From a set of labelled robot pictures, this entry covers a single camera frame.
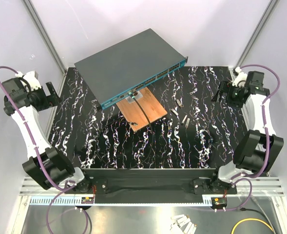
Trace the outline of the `silver SFP module plug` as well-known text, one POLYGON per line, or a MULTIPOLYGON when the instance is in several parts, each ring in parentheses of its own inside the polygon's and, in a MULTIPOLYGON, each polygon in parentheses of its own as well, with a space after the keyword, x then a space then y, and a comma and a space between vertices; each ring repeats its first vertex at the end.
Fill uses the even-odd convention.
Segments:
POLYGON ((180 102, 180 100, 176 100, 176 103, 177 103, 177 105, 180 107, 180 108, 183 108, 184 107, 184 105, 180 102))

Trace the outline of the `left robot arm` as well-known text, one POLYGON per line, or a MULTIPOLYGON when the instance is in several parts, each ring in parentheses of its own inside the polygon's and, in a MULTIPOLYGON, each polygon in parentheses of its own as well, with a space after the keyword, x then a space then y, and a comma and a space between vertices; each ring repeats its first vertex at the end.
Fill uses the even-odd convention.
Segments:
POLYGON ((45 190, 67 181, 70 186, 75 185, 80 192, 87 193, 92 189, 92 180, 48 142, 40 126, 39 112, 60 103, 53 84, 48 82, 46 86, 49 95, 41 86, 36 71, 26 74, 16 71, 14 78, 1 83, 5 91, 4 111, 18 125, 26 145, 27 161, 22 167, 45 190))

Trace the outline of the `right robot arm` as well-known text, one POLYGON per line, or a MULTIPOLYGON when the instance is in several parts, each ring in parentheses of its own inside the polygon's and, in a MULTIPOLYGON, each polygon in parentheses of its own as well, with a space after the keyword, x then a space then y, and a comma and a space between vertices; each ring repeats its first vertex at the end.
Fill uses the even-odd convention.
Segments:
POLYGON ((233 160, 215 170, 208 182, 213 193, 221 193, 243 178, 257 178, 268 172, 279 155, 284 140, 276 135, 269 112, 274 95, 264 88, 264 73, 240 67, 234 70, 234 81, 222 81, 212 101, 226 97, 230 107, 244 108, 248 113, 249 129, 234 151, 233 160))

